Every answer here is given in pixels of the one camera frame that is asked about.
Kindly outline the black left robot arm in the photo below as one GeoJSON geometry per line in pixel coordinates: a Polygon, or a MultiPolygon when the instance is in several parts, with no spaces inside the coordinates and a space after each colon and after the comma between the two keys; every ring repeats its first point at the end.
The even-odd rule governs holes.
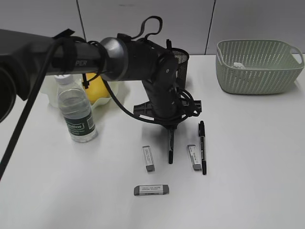
{"type": "Polygon", "coordinates": [[[178,58],[147,38],[134,40],[119,34],[100,42],[86,42],[65,30],[55,37],[0,31],[0,117],[5,119],[16,97],[27,100],[48,51],[54,55],[47,75],[99,73],[108,82],[141,81],[149,101],[134,107],[135,116],[147,116],[164,127],[177,125],[201,113],[201,102],[178,87],[178,58]]]}

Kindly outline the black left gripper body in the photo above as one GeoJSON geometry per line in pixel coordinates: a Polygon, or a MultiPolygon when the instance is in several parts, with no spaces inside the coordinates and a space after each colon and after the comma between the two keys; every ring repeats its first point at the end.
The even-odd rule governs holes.
{"type": "Polygon", "coordinates": [[[177,86],[177,68],[178,59],[174,55],[164,55],[157,61],[152,77],[142,81],[149,101],[133,107],[135,116],[150,117],[152,123],[175,130],[185,119],[200,115],[201,101],[177,86]]]}

